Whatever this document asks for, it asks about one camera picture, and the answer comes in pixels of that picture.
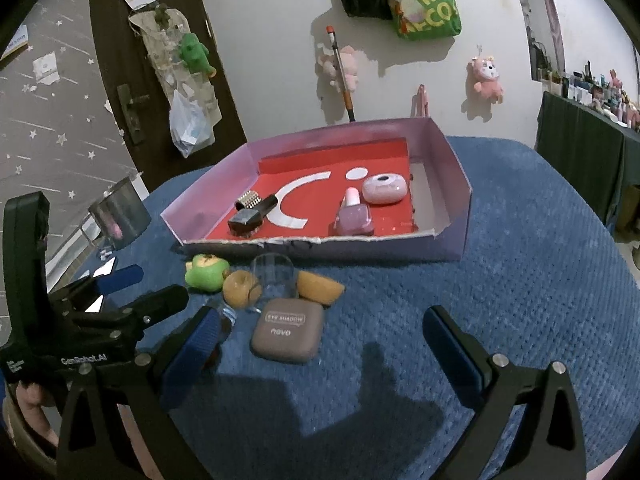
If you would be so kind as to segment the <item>person's left hand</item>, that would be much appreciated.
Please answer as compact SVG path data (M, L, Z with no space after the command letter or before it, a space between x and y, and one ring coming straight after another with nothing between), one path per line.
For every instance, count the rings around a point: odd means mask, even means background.
M19 382L16 386L16 398L27 425L39 434L44 440L58 447L58 434L52 428L49 419L42 409L48 403L48 398L43 388L31 382L25 385Z

